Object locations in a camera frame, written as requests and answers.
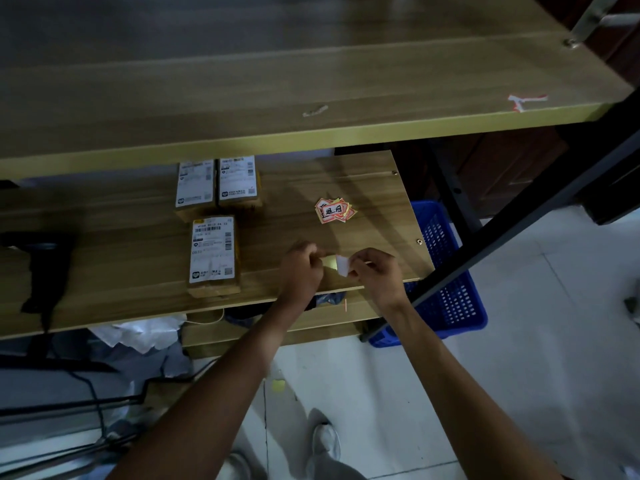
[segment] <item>forearm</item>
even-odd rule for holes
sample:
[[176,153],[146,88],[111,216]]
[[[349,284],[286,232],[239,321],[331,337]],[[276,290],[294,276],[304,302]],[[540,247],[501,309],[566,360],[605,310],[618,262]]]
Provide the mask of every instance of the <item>forearm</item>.
[[561,478],[411,306],[389,310],[385,316],[469,480]]
[[276,301],[158,421],[110,480],[215,478],[260,382],[304,305]]

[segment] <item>shoe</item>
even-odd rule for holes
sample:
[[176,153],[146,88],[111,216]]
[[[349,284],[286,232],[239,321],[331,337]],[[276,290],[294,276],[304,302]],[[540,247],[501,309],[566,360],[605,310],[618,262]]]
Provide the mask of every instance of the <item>shoe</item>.
[[231,453],[222,464],[216,480],[251,480],[249,462],[240,453]]
[[311,440],[311,451],[313,455],[327,452],[332,459],[340,460],[340,437],[331,424],[322,423],[316,426]]

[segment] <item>barcode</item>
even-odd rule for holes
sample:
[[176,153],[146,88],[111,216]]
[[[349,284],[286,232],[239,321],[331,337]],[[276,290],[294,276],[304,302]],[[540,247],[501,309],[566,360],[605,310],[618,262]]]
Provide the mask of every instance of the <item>barcode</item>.
[[208,227],[198,227],[196,232],[210,232],[212,230],[220,230],[220,226],[208,226]]

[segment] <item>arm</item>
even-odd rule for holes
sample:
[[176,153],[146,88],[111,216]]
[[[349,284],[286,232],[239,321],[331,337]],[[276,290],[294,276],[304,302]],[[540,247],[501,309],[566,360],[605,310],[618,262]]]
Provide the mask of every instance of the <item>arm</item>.
[[284,256],[276,302],[140,439],[109,480],[216,478],[285,333],[316,293],[321,254],[302,242]]
[[402,342],[467,478],[561,480],[413,309],[396,258],[370,248],[350,263]]

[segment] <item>tiled floor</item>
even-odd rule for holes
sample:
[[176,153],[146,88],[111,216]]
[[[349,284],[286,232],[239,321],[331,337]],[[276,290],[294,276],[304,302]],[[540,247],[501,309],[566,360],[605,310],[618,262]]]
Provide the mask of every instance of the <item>tiled floor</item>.
[[[640,460],[640,330],[622,305],[640,277],[640,218],[599,228],[581,209],[556,211],[472,275],[489,325],[450,350],[565,474],[623,478],[618,466]],[[464,478],[401,347],[281,348],[236,446],[258,477],[301,479],[324,417],[367,478]]]

